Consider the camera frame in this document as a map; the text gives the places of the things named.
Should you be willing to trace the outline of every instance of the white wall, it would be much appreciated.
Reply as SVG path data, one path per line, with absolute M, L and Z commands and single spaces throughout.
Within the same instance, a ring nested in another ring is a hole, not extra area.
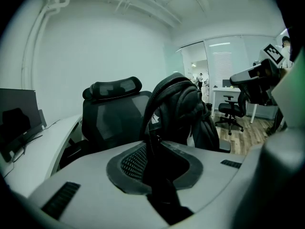
M 182 48 L 181 54 L 183 57 L 184 75 L 191 80 L 193 78 L 193 68 L 189 51 L 187 50 L 187 48 Z
M 25 0 L 8 24 L 0 41 L 0 88 L 21 89 L 25 45 L 43 3 Z
M 166 27 L 153 18 L 96 0 L 72 1 L 50 18 L 42 39 L 34 89 L 47 124 L 82 113 L 82 92 L 94 82 L 138 77 L 153 91 L 166 76 Z
M 198 13 L 171 31 L 177 46 L 218 36 L 253 34 L 276 37 L 285 27 L 280 10 L 273 2 L 257 2 L 234 7 L 228 4 Z

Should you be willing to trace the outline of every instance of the chair armrest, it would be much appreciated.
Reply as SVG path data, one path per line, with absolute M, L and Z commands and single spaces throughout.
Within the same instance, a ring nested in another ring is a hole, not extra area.
M 238 104 L 238 102 L 235 100 L 225 100 L 225 102 L 230 103 L 230 104 Z
M 233 96 L 230 96 L 230 95 L 224 95 L 224 97 L 227 97 L 229 100 L 231 100 L 231 98 L 233 98 Z

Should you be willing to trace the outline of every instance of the office chair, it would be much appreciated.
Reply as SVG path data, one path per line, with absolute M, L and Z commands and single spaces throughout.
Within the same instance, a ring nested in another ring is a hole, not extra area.
M 237 123 L 235 116 L 244 117 L 246 114 L 246 100 L 247 96 L 243 93 L 240 93 L 238 96 L 238 101 L 231 100 L 233 96 L 224 95 L 228 100 L 225 100 L 228 104 L 219 104 L 218 111 L 225 113 L 225 117 L 229 115 L 229 118 L 220 117 L 220 121 L 215 122 L 215 125 L 219 123 L 228 123 L 229 124 L 229 135 L 231 133 L 231 124 L 236 125 L 241 128 L 241 132 L 244 131 L 244 128 Z
M 61 168 L 87 154 L 139 141 L 140 128 L 151 92 L 142 91 L 136 77 L 97 82 L 84 90 L 81 131 L 87 140 L 65 149 Z

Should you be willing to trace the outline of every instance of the window blinds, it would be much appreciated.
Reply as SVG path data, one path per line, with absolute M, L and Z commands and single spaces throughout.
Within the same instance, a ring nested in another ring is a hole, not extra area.
M 213 52 L 215 65 L 215 84 L 218 87 L 223 86 L 223 80 L 229 80 L 233 75 L 232 53 L 231 52 Z

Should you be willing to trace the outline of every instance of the ceiling light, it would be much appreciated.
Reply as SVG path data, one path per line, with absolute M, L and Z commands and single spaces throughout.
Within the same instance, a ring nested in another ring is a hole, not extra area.
M 287 31 L 287 29 L 283 30 L 282 33 L 281 33 L 281 35 L 283 35 L 286 31 Z
M 227 44 L 231 44 L 231 43 L 230 42 L 224 42 L 224 43 L 209 45 L 209 47 L 220 46 L 220 45 L 227 45 Z
M 231 54 L 231 52 L 213 52 L 213 54 Z

